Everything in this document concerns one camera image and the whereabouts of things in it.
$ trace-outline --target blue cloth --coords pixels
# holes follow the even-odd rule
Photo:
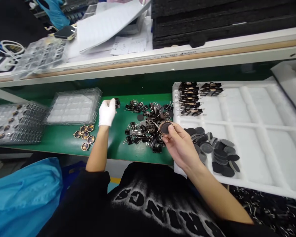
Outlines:
[[[70,24],[70,20],[65,16],[65,14],[60,9],[59,5],[62,5],[62,0],[45,0],[48,4],[49,9],[44,7],[40,0],[37,0],[39,6],[46,12],[49,16],[51,23],[58,29],[61,30],[64,26]]]
[[[0,179],[0,237],[36,236],[59,204],[62,174],[56,157]]]

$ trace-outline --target white tray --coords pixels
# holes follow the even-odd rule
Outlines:
[[[173,101],[179,83],[173,85]],[[218,139],[235,144],[240,173],[228,178],[213,172],[212,154],[206,166],[224,184],[296,198],[296,111],[275,81],[222,82],[217,97],[202,97],[207,116],[179,116],[183,128],[203,127]],[[185,175],[176,164],[175,172]]]

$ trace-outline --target white cable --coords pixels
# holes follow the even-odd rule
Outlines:
[[[3,50],[0,49],[0,52],[12,57],[13,60],[16,61],[16,63],[19,61],[18,58],[21,57],[20,54],[25,51],[25,48],[23,47],[23,45],[21,45],[18,42],[14,42],[14,41],[10,41],[10,40],[2,40],[2,41],[0,41],[0,44],[3,49]],[[14,53],[14,52],[10,51],[9,49],[7,49],[6,46],[16,46],[16,47],[21,48],[21,50]]]

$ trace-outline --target white glove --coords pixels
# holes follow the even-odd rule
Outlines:
[[[115,110],[115,99],[103,100],[99,109],[99,127],[101,125],[112,126]]]

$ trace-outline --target sleeve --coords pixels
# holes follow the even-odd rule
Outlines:
[[[77,231],[77,236],[79,236],[81,229],[77,228],[76,220],[86,219],[87,221],[91,215],[93,220],[97,218],[96,213],[108,200],[109,182],[108,172],[82,170],[37,236],[72,235]]]
[[[218,221],[216,224],[226,237],[279,237],[265,225],[251,225],[233,221]]]

